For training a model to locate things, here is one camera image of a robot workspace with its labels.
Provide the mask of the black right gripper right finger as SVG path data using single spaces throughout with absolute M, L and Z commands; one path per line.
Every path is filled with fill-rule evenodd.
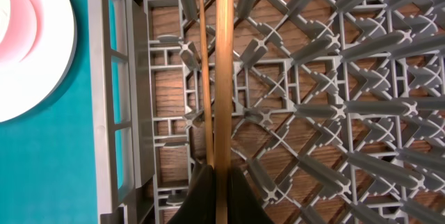
M 238 167 L 231 167 L 228 182 L 229 224 L 273 224 L 257 202 L 245 175 Z

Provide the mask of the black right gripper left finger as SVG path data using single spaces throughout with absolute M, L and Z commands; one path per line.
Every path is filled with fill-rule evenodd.
M 183 204 L 168 224 L 215 224 L 216 181 L 213 167 L 197 164 Z

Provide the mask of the wooden chopstick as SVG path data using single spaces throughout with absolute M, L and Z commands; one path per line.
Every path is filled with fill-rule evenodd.
M 202 54 L 202 92 L 204 103 L 204 133 L 206 142 L 207 163 L 214 166 L 213 154 L 213 130 L 212 130 L 212 114 L 211 114 L 211 91 L 209 80 L 209 59 L 207 49 L 207 32 L 205 23 L 204 0 L 200 0 L 200 43 Z
M 231 163 L 234 0 L 216 0 L 215 151 L 216 224 L 228 222 L 227 183 Z

